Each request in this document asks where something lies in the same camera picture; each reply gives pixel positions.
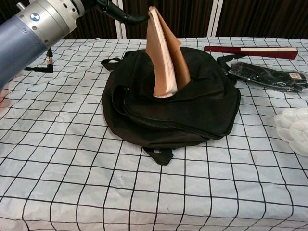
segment table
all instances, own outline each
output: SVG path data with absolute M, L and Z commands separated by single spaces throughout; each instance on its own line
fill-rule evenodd
M 240 60 L 308 73 L 308 40 L 181 41 L 198 49 L 297 46 L 295 60 Z M 109 77 L 101 61 L 145 47 L 144 39 L 62 40 L 53 47 L 54 73 L 24 71 L 5 86 L 0 230 L 308 230 L 308 158 L 279 139 L 273 122 L 284 108 L 307 107 L 308 94 L 238 81 L 242 98 L 232 133 L 177 149 L 162 167 L 110 131 L 101 105 Z

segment robot arm logo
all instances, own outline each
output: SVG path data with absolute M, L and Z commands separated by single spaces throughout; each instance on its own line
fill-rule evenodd
M 30 15 L 30 18 L 31 18 L 31 20 L 34 21 L 34 22 L 38 22 L 38 21 L 40 20 L 40 16 L 39 16 L 38 13 L 32 13 L 32 14 Z

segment background wall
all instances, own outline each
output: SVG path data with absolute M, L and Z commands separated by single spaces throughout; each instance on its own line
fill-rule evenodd
M 308 39 L 308 0 L 122 0 L 127 13 L 144 14 L 155 5 L 178 38 L 206 37 L 212 5 L 221 4 L 214 36 Z M 0 24 L 18 12 L 16 3 L 0 0 Z M 68 39 L 117 38 L 114 20 L 92 9 L 78 20 Z M 147 23 L 126 27 L 127 38 L 145 38 Z

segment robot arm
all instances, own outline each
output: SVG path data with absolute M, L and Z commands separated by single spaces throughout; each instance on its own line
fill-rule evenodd
M 127 25 L 148 15 L 125 14 L 111 0 L 29 0 L 0 25 L 0 91 L 4 85 L 59 40 L 76 29 L 76 20 L 92 7 Z

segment backpack strap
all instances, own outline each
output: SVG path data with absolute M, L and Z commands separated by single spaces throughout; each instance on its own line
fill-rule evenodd
M 219 64 L 221 69 L 226 73 L 226 75 L 228 76 L 229 80 L 231 81 L 231 83 L 233 85 L 236 84 L 237 76 L 229 73 L 231 68 L 227 65 L 227 62 L 229 62 L 233 59 L 240 59 L 240 58 L 243 58 L 245 56 L 246 56 L 245 54 L 231 54 L 231 55 L 221 56 L 221 57 L 217 58 L 217 63 Z
M 109 63 L 111 60 L 118 61 L 117 63 Z M 121 62 L 122 60 L 120 58 L 113 58 L 113 59 L 104 59 L 102 61 L 102 65 L 108 70 L 113 71 Z
M 128 51 L 124 54 L 124 58 L 126 58 L 127 56 L 129 56 L 130 54 L 132 53 L 132 51 Z M 113 71 L 117 68 L 117 66 L 120 65 L 122 59 L 116 57 L 116 58 L 112 58 L 112 59 L 104 59 L 101 64 L 103 65 L 103 67 L 105 67 L 108 71 Z
M 159 165 L 168 165 L 173 157 L 171 149 L 158 149 L 158 153 L 156 153 L 155 149 L 153 148 L 143 147 L 143 149 Z

